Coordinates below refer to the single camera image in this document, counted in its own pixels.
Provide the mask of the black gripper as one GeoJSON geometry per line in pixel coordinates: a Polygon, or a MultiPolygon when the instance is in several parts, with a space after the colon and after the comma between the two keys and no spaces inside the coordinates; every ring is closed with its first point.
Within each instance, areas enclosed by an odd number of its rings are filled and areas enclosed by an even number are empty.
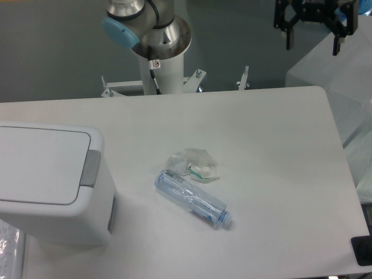
{"type": "Polygon", "coordinates": [[[275,1],[273,27],[285,33],[286,49],[294,45],[294,25],[298,21],[324,23],[334,35],[332,55],[337,56],[343,40],[353,35],[358,27],[358,1],[275,1]],[[285,19],[288,8],[294,11],[291,19],[285,19]]]}

